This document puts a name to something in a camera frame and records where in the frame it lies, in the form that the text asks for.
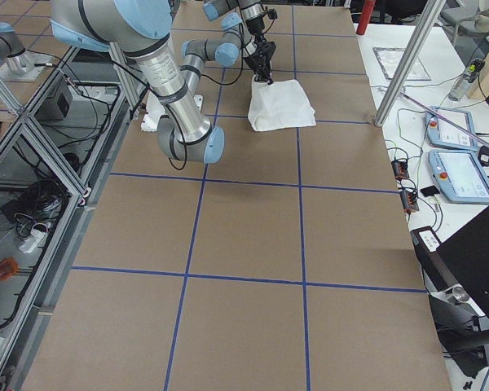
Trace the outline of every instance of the white label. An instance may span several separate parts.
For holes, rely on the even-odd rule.
[[[465,198],[489,198],[480,171],[467,153],[439,153],[455,194]]]
[[[419,232],[418,235],[421,236],[428,250],[430,250],[431,252],[437,251],[437,248],[440,245],[440,243],[438,242],[437,238],[434,237],[433,232],[422,231]]]
[[[451,110],[437,110],[441,116],[445,116],[449,121],[458,126],[467,129],[467,116],[463,112],[452,112]],[[440,130],[440,139],[445,143],[459,144],[465,147],[471,145],[471,139],[467,134],[458,130],[455,126],[448,124],[446,121],[438,119],[438,129]]]
[[[151,86],[166,85],[179,75],[174,58],[169,54],[161,56],[152,65],[140,64],[139,67]]]

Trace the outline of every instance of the metal post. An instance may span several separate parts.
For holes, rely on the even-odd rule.
[[[445,3],[446,0],[428,0],[427,4],[425,4],[421,19],[415,27],[415,31],[407,44],[406,51],[395,71],[393,80],[388,86],[384,99],[378,108],[374,121],[376,126],[382,126],[385,119],[390,114],[394,101],[397,99],[404,82],[408,78],[408,74],[415,63],[416,57],[420,53],[425,40],[430,34],[431,27],[433,27],[433,24],[438,18]]]
[[[111,43],[111,50],[108,52],[111,55],[111,58],[120,63],[124,67],[127,67],[127,62],[125,60],[125,56],[121,51],[119,45],[115,42]],[[139,101],[138,90],[134,85],[134,80],[132,76],[127,74],[126,71],[114,65],[114,70],[117,73],[118,78],[120,79],[121,87],[123,88],[123,92],[125,92],[125,96],[131,108],[135,108],[136,104]]]
[[[16,115],[21,114],[22,103],[13,95],[6,83],[0,78],[0,99],[6,104],[7,108]]]

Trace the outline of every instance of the white table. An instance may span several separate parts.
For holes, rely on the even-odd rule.
[[[373,47],[406,47],[413,29],[413,26],[370,24],[366,34],[364,36],[358,36],[358,42],[366,72],[369,77],[370,86],[389,85],[389,81],[385,79],[377,58],[375,57]],[[440,27],[435,27],[431,30],[431,33],[419,54],[419,59],[424,64],[425,69],[432,80],[407,81],[405,86],[436,85],[448,79],[454,79],[447,81],[440,86],[426,86],[420,88],[408,87],[406,88],[406,93],[408,95],[427,106],[439,106],[440,103],[442,103],[442,106],[445,108],[458,108],[460,106],[478,102],[467,98],[463,98],[460,102],[452,102],[446,98],[449,90],[456,81],[456,76],[463,72],[465,66],[447,39],[445,32]],[[373,87],[372,95],[375,104],[378,106],[384,96],[383,90],[378,87]],[[396,143],[398,147],[405,149],[409,153],[409,156],[417,156],[420,153],[419,149],[399,137],[397,111],[400,108],[408,108],[418,112],[422,111],[421,108],[417,107],[409,100],[403,97],[398,98],[383,126],[384,136],[387,140]],[[489,133],[489,106],[485,102],[468,108],[463,108],[463,110],[471,112],[477,133]],[[425,114],[402,111],[400,113],[400,125],[403,137],[418,145],[422,144],[425,133]],[[391,142],[388,142],[387,145],[388,147],[393,147]],[[420,165],[418,159],[411,159],[408,167],[411,178],[415,182],[417,182],[418,178],[417,186],[419,189],[434,184],[434,180],[428,169],[426,155],[426,153],[433,148],[428,144],[427,139],[423,145],[423,149],[425,154],[420,160]],[[389,154],[392,160],[394,151],[389,151]],[[397,157],[404,157],[404,154],[399,153]],[[443,211],[443,224],[437,232],[438,237],[441,240],[445,240],[453,235],[466,222],[471,220],[486,207],[485,205],[474,204],[451,204],[448,203],[442,195],[437,195],[437,200]],[[436,202],[431,198],[427,199],[427,201],[431,202],[431,204]],[[410,230],[421,226],[432,225],[434,222],[433,211],[427,207],[427,205],[424,205],[422,201],[419,202],[421,210],[418,213],[412,213],[409,219]],[[472,304],[480,314],[483,314],[474,303]],[[467,381],[467,378],[452,360],[447,360],[446,365],[450,372],[453,389],[461,389]],[[486,370],[480,371],[478,378],[474,381],[472,389],[479,389],[485,371]],[[489,381],[487,382],[485,390],[489,391]]]

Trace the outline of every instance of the bottle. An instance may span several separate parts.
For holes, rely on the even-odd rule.
[[[465,69],[464,73],[458,78],[449,95],[447,96],[450,100],[460,100],[462,96],[465,95],[473,81],[476,80],[478,74],[482,70],[486,62],[482,59],[474,59],[471,64]]]

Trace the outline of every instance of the white cloth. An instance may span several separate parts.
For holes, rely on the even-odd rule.
[[[252,80],[248,119],[253,130],[264,132],[315,126],[314,113],[297,80],[275,81],[270,85]]]

